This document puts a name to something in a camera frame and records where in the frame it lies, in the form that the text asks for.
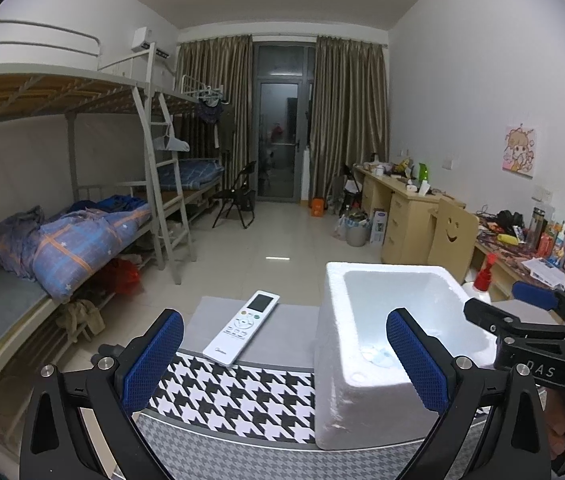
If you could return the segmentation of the person's right hand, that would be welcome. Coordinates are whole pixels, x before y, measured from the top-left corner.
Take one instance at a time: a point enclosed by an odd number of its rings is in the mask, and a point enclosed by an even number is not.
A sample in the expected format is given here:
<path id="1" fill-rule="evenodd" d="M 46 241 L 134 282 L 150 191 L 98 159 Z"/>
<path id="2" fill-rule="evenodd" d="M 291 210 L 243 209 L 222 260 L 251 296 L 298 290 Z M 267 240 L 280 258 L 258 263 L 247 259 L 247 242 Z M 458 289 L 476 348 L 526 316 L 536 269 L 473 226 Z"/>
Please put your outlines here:
<path id="1" fill-rule="evenodd" d="M 565 391 L 546 389 L 544 418 L 550 457 L 555 460 L 565 451 Z"/>

